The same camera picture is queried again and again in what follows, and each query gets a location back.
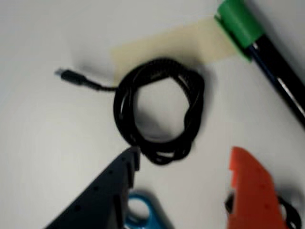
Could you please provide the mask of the slate grey gripper finger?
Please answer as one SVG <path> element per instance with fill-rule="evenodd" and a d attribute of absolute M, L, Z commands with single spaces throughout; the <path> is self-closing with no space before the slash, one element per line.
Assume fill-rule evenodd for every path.
<path fill-rule="evenodd" d="M 126 149 L 47 228 L 122 229 L 129 190 L 139 169 L 139 148 Z"/>

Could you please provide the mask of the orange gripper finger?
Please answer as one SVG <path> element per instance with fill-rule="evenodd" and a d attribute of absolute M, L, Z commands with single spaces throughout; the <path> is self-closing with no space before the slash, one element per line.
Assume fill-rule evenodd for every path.
<path fill-rule="evenodd" d="M 246 149 L 234 146 L 229 169 L 232 171 L 232 209 L 228 229 L 291 229 L 289 206 L 277 195 L 268 170 Z"/>

